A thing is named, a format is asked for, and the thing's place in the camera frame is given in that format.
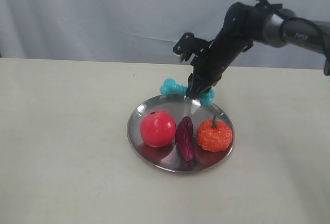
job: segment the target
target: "metal plate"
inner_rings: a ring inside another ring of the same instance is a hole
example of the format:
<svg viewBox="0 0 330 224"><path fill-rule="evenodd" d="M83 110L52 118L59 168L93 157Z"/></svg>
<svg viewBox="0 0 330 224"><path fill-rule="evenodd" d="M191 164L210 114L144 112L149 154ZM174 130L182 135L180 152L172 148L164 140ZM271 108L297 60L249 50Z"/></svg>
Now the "metal plate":
<svg viewBox="0 0 330 224"><path fill-rule="evenodd" d="M174 141L168 146L162 148L152 148L144 144L140 134L140 124L144 116L155 110L162 109L170 113L178 125L184 116L190 116L194 126L194 152L195 158L187 162L179 151L177 151ZM218 116L219 121L229 125L233 131L233 141L226 151L212 153L203 150L197 144L196 129L206 119L212 119L214 115ZM234 146L234 128L229 117L216 105L202 107L197 100L190 100L184 96L159 95L148 99L140 104L131 114L127 123L127 136L133 149L146 161L151 164L175 173L197 172L208 169L220 161L224 160L233 150Z"/></svg>

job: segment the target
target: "white table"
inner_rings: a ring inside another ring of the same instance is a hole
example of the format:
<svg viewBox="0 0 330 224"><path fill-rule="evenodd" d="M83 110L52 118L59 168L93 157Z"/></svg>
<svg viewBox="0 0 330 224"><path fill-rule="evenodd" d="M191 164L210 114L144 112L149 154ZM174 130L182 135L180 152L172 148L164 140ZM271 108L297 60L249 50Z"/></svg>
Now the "white table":
<svg viewBox="0 0 330 224"><path fill-rule="evenodd" d="M142 161L126 123L185 65L0 59L0 223L330 223L330 83L230 67L224 164L182 176Z"/></svg>

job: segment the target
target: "blue dog bone toy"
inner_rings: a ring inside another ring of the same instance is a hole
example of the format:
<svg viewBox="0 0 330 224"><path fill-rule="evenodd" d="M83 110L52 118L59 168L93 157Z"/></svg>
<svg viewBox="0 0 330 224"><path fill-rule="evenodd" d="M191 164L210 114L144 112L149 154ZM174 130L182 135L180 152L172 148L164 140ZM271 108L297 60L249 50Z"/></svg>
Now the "blue dog bone toy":
<svg viewBox="0 0 330 224"><path fill-rule="evenodd" d="M162 95L178 94L185 96L187 87L176 84L175 80L168 78L164 81L163 86L160 87L160 93ZM215 92L211 89L208 93L201 94L198 100L202 106L211 106L215 97Z"/></svg>

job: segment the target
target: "white backdrop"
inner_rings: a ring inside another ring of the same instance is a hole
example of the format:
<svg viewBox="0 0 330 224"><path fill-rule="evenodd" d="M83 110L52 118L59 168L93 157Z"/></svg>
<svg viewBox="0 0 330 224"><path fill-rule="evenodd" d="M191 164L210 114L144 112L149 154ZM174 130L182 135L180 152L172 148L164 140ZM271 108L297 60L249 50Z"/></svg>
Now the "white backdrop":
<svg viewBox="0 0 330 224"><path fill-rule="evenodd" d="M254 0L0 0L4 57L176 63L187 31L213 39L228 7ZM269 0L297 15L330 21L329 0ZM256 45L234 65L322 68L324 56L294 46Z"/></svg>

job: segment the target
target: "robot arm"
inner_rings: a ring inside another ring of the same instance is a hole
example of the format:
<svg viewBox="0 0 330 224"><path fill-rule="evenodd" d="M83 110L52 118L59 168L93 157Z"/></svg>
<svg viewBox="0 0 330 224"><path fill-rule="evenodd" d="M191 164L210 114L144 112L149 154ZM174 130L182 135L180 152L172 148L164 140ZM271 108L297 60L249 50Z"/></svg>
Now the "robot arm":
<svg viewBox="0 0 330 224"><path fill-rule="evenodd" d="M222 73L253 42L273 47L293 44L326 56L324 74L330 75L330 23L298 18L282 4L271 5L267 0L256 6L235 3L228 9L223 27L212 41L185 33L173 48L181 62L191 61L193 73L188 78L186 95L196 99L207 93L221 79Z"/></svg>

